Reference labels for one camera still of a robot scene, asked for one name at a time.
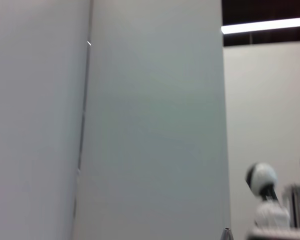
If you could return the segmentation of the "silver ballpoint pen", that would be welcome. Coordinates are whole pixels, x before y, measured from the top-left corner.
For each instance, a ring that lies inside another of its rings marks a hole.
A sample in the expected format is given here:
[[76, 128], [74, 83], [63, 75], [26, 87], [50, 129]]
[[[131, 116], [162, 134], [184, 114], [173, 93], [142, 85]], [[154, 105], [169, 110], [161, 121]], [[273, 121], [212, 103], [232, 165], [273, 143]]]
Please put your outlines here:
[[220, 240], [234, 240], [232, 230], [228, 227], [224, 228]]

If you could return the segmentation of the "white round robot head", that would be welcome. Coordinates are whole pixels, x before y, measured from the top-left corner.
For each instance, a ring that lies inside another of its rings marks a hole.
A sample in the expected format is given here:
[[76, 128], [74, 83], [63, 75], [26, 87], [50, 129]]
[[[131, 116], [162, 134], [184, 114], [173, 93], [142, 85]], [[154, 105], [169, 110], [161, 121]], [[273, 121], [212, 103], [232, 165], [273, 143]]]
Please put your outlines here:
[[270, 164], [257, 162], [251, 165], [246, 171], [245, 182], [255, 197], [263, 201], [278, 201], [275, 192], [278, 178]]

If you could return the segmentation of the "white ceiling light strip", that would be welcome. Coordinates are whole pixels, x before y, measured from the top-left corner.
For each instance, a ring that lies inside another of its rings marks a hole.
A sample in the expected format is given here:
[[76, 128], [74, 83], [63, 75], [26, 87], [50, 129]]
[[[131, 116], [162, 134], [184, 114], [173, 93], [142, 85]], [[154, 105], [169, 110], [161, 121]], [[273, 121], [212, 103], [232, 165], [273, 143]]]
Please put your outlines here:
[[270, 21], [259, 21], [242, 24], [224, 25], [221, 27], [221, 32], [224, 35], [259, 32], [277, 29], [289, 29], [300, 27], [300, 17], [270, 20]]

